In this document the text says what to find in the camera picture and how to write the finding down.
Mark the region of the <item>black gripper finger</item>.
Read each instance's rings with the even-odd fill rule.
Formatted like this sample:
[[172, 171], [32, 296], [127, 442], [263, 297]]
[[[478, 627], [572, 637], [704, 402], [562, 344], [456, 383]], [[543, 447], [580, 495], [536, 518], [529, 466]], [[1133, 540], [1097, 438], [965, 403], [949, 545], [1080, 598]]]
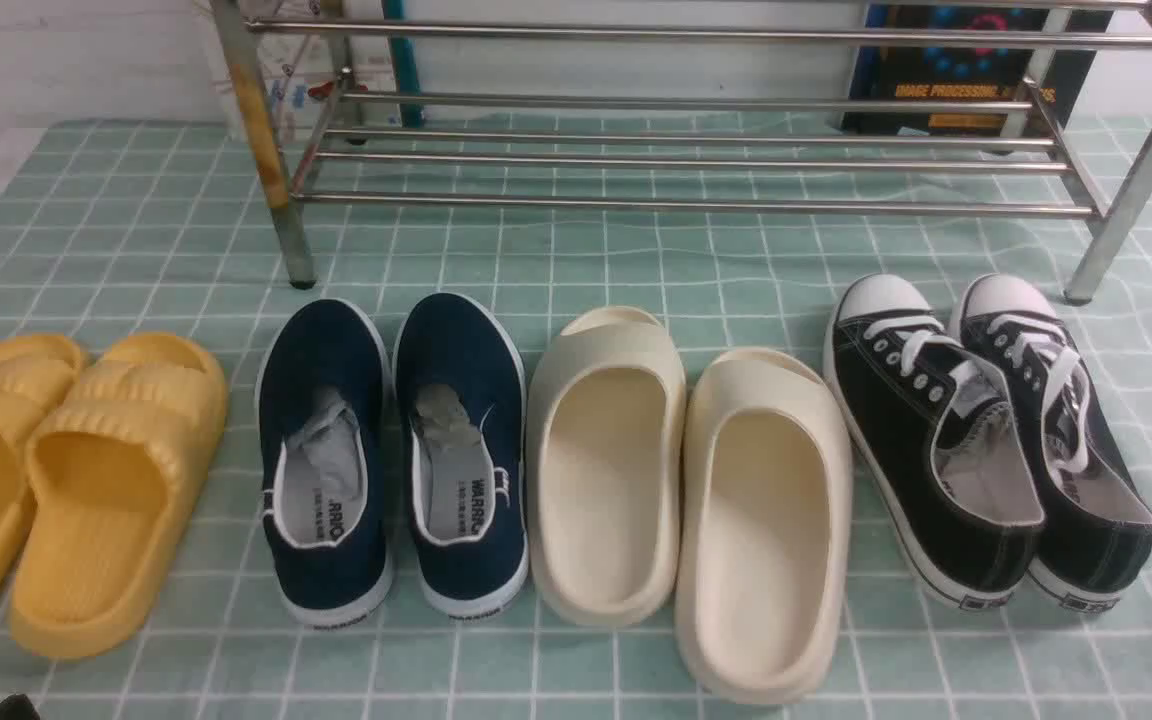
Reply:
[[40, 720], [41, 715], [26, 694], [10, 694], [0, 702], [0, 720]]

